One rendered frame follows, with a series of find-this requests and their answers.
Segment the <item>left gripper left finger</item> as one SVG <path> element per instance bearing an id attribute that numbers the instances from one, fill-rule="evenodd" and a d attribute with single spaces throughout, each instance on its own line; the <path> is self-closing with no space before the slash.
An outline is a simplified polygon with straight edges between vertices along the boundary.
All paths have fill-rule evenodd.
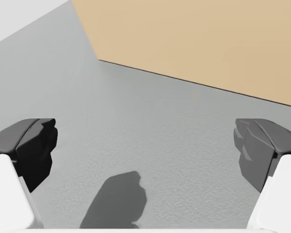
<path id="1" fill-rule="evenodd" d="M 0 229 L 41 229 L 31 193 L 49 176 L 58 130 L 53 118 L 29 118 L 0 131 Z"/>

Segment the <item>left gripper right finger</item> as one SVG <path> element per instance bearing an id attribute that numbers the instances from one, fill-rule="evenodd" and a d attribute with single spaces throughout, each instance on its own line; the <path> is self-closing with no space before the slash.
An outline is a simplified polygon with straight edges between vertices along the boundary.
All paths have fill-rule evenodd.
<path id="1" fill-rule="evenodd" d="M 260 193 L 248 229 L 291 229 L 291 131 L 262 118 L 235 121 L 242 176 Z"/>

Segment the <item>tall board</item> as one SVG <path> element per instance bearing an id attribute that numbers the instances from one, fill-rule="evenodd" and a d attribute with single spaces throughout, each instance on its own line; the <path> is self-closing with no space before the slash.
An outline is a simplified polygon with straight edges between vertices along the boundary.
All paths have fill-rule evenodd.
<path id="1" fill-rule="evenodd" d="M 72 0 L 98 59 L 291 106 L 291 0 Z"/>

